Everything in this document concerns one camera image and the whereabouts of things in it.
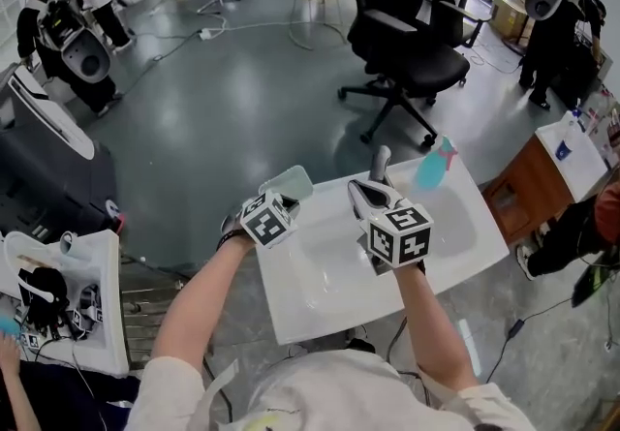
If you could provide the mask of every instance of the chair armrest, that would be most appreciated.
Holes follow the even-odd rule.
[[[440,1],[440,0],[435,0],[434,2],[441,4],[442,6],[446,6],[447,8],[452,9],[453,11],[460,13],[461,15],[463,15],[463,17],[465,17],[466,19],[469,19],[470,21],[475,21],[475,22],[480,22],[480,23],[487,23],[488,21],[491,20],[491,15],[487,16],[487,17],[479,17],[476,15],[473,15],[472,13],[470,13],[469,11],[465,11],[463,8],[459,8],[458,6],[450,3],[450,2],[446,2],[446,1]]]
[[[392,31],[402,33],[403,35],[408,35],[410,33],[415,33],[418,30],[410,24],[407,24],[404,21],[401,21],[397,17],[390,16],[383,11],[379,11],[376,9],[371,9],[368,11],[364,11],[364,16],[372,19],[373,21],[384,25],[386,28],[389,28]]]

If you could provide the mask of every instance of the bracelet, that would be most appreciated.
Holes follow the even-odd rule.
[[[224,236],[222,236],[220,238],[220,241],[218,242],[217,247],[215,248],[215,250],[216,251],[220,250],[222,245],[224,245],[227,241],[229,241],[231,238],[233,238],[235,236],[248,236],[249,237],[250,235],[244,229],[229,231],[228,233],[226,233]]]

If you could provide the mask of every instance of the wooden cabinet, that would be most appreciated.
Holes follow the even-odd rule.
[[[509,245],[574,203],[564,178],[536,135],[482,195]]]

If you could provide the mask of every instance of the cardboard box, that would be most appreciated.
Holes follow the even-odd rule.
[[[521,33],[527,13],[513,0],[493,0],[489,24],[505,39],[515,39]]]

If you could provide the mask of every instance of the epoxy floor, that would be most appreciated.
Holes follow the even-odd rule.
[[[221,19],[194,14],[206,1],[144,0],[130,8],[125,19],[139,34],[138,41],[114,60],[112,71],[119,88],[128,91],[125,100],[101,120],[93,119],[79,102],[71,105],[88,135],[114,156],[119,203],[127,216],[122,236],[126,249],[156,265],[184,271],[212,255],[228,210],[280,171],[299,164],[314,182],[326,181],[367,169],[373,147],[382,143],[392,149],[393,162],[418,157],[424,135],[410,116],[396,109],[373,144],[358,140],[381,104],[356,95],[342,104],[336,90],[370,79],[362,61],[333,31],[317,27],[317,47],[308,51],[291,42],[287,25],[263,25],[288,23],[293,0],[230,3],[222,12],[230,31],[211,41],[192,37],[153,64],[154,57],[184,40],[154,35],[187,37],[203,27],[221,26]],[[354,0],[340,4],[344,21],[351,23]],[[307,20],[308,13],[300,6],[294,20]],[[330,4],[327,16],[337,18]],[[295,30],[304,36],[304,27],[296,25]],[[517,57],[487,26],[474,49],[463,53],[473,63],[467,84],[440,93],[425,113],[451,138],[476,182],[483,184],[506,166],[537,127],[559,119],[564,108],[552,100],[551,112],[544,112],[528,103],[515,85],[518,72],[510,73]],[[152,69],[140,76],[147,67]],[[451,319],[467,320],[482,379],[515,319],[569,297],[584,267],[576,263],[530,283],[508,257],[440,295]],[[616,290],[612,313],[620,303]],[[366,327],[379,354],[385,354],[401,317]],[[612,316],[611,324],[620,333],[617,318]],[[494,381],[538,429],[580,429],[598,399],[618,390],[620,350],[607,353],[606,338],[604,294],[577,310],[565,304],[528,321],[509,343]],[[216,372],[239,357],[241,373],[228,389],[236,416],[243,413],[261,373],[289,350],[300,351],[275,343],[255,257],[248,258],[235,277],[214,350]],[[215,415],[223,416],[221,402],[216,399],[216,404]]]

